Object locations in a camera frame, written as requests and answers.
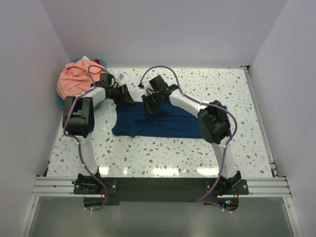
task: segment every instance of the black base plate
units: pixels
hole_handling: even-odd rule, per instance
[[[216,178],[101,178],[109,192],[107,205],[119,205],[120,201],[193,202],[203,196],[215,180]],[[249,194],[247,181],[241,179],[233,188],[225,191],[219,183],[205,200],[214,200],[219,194],[234,195],[237,189],[240,195]],[[92,193],[85,188],[75,187],[74,194]]]

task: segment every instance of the pink cloth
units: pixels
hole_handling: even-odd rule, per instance
[[[66,64],[57,82],[57,92],[61,98],[65,100],[66,96],[76,96],[91,88],[92,81],[87,71],[90,65],[104,68],[96,62],[84,60]],[[100,74],[103,71],[92,67],[90,68],[90,72],[94,81],[99,81]]]

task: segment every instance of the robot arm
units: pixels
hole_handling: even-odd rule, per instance
[[[67,96],[65,98],[63,127],[65,126],[74,99],[75,96]],[[100,81],[96,82],[95,89],[78,99],[67,125],[67,133],[77,136],[80,140],[82,157],[84,157],[84,162],[93,174],[98,172],[98,165],[94,158],[91,138],[94,129],[93,107],[105,99],[113,99],[117,105],[134,103],[128,92],[127,85],[121,85],[119,79],[115,79],[114,76],[109,73],[104,73],[100,75]],[[89,175],[85,168],[82,168],[79,174]]]
[[[198,118],[200,131],[204,140],[209,142],[215,152],[218,165],[223,162],[223,153],[227,140],[230,136],[230,123],[225,112],[211,106],[201,105],[183,96],[178,86],[168,86],[161,76],[157,76],[144,85],[145,95],[142,96],[145,106],[145,113],[151,114],[162,103],[180,107]],[[224,167],[221,179],[227,186],[232,188],[241,179],[238,167],[234,163],[232,150],[228,145],[224,160]]]

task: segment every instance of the gray floor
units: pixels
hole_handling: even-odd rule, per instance
[[[292,237],[282,198],[244,198],[234,217],[213,206],[136,203],[90,215],[80,197],[41,198],[31,237]]]

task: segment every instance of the terrazzo surface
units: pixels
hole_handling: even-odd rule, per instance
[[[132,98],[142,101],[137,85],[145,68],[108,69],[126,83]],[[259,123],[242,69],[175,69],[182,89],[201,100],[218,100],[238,121],[231,142],[233,155],[244,178],[272,177]],[[175,83],[167,69],[151,70],[146,80],[161,75]],[[92,143],[102,176],[109,177],[216,177],[218,164],[210,144],[203,139],[114,136],[115,104],[101,103],[95,111]],[[62,134],[60,124],[50,154],[47,176],[76,177],[80,170],[76,142]]]

